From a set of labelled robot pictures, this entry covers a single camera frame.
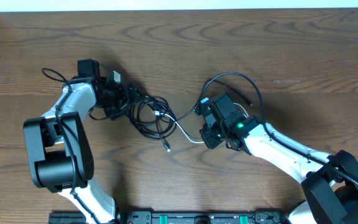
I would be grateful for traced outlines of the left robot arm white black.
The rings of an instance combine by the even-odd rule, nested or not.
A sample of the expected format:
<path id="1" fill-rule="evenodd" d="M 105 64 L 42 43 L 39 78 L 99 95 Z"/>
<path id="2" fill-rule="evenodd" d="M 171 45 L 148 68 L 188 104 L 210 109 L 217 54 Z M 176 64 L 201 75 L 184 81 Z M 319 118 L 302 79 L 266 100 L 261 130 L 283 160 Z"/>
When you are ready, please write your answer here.
<path id="1" fill-rule="evenodd" d="M 35 186 L 67 198 L 85 216 L 86 223 L 127 223 L 126 213 L 94 178 L 94 159 L 83 121 L 95 108 L 105 118 L 125 116 L 142 95 L 133 83 L 93 59 L 78 61 L 78 74 L 66 79 L 57 72 L 62 95 L 53 107 L 23 125 L 30 176 Z"/>

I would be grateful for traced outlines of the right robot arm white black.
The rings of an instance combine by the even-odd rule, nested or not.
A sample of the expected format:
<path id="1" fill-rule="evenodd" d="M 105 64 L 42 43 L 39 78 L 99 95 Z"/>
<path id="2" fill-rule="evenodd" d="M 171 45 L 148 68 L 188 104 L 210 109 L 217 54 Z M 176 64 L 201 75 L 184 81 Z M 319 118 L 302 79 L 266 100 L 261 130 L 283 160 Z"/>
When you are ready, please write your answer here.
<path id="1" fill-rule="evenodd" d="M 205 98 L 195 113 L 207 148 L 227 148 L 269 161 L 301 184 L 305 201 L 284 215 L 287 223 L 358 223 L 358 161 L 347 151 L 314 150 L 247 116 L 227 94 Z"/>

